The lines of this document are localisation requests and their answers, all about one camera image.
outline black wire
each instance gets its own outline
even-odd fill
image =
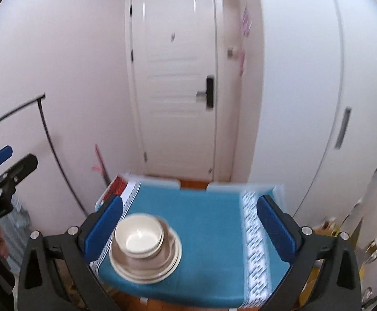
[[[73,190],[72,185],[70,184],[69,180],[67,179],[65,171],[61,167],[59,158],[57,157],[56,150],[54,149],[53,142],[52,142],[52,139],[50,138],[49,130],[48,130],[47,125],[46,125],[46,120],[45,120],[45,115],[43,113],[42,99],[41,98],[37,99],[37,105],[39,106],[40,117],[42,117],[43,128],[45,129],[47,141],[49,142],[49,145],[50,145],[50,148],[52,150],[54,159],[56,160],[57,166],[59,167],[59,170],[60,170],[60,172],[61,172],[61,174],[62,174],[62,176],[63,176],[63,178],[66,182],[66,185],[69,187],[70,192],[72,193],[73,197],[75,198],[76,203],[79,205],[81,211],[85,214],[85,216],[88,217],[89,213],[86,211],[85,207],[83,206],[83,204],[79,200],[78,196],[76,195],[75,191]]]
[[[28,107],[31,104],[34,104],[36,101],[41,101],[42,99],[46,98],[46,94],[43,94],[41,96],[38,96],[30,101],[25,102],[24,104],[21,104],[19,107],[16,107],[15,109],[11,110],[10,112],[7,112],[6,114],[2,115],[0,117],[0,122],[6,119],[7,117],[10,117],[12,114],[15,114],[16,112],[24,109],[25,107]]]

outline wardrobe door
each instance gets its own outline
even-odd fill
[[[293,215],[333,128],[340,92],[340,29],[334,0],[261,0],[261,7],[264,83],[248,181],[284,184]],[[258,106],[258,99],[252,101]]]
[[[336,0],[343,42],[342,91],[332,139],[301,207],[300,225],[340,223],[377,167],[377,1]]]

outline white door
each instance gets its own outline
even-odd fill
[[[377,1],[337,0],[343,32],[338,120],[320,169],[294,219],[341,223],[377,167]]]
[[[132,48],[146,172],[212,180],[214,0],[132,0]]]

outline stack of dishes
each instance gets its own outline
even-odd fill
[[[116,226],[109,258],[122,278],[153,284],[177,269],[182,250],[179,236],[167,222],[147,214],[132,214]]]

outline white bowl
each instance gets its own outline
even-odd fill
[[[148,214],[132,214],[115,229],[115,240],[121,250],[133,258],[146,258],[161,248],[164,230],[160,222]]]

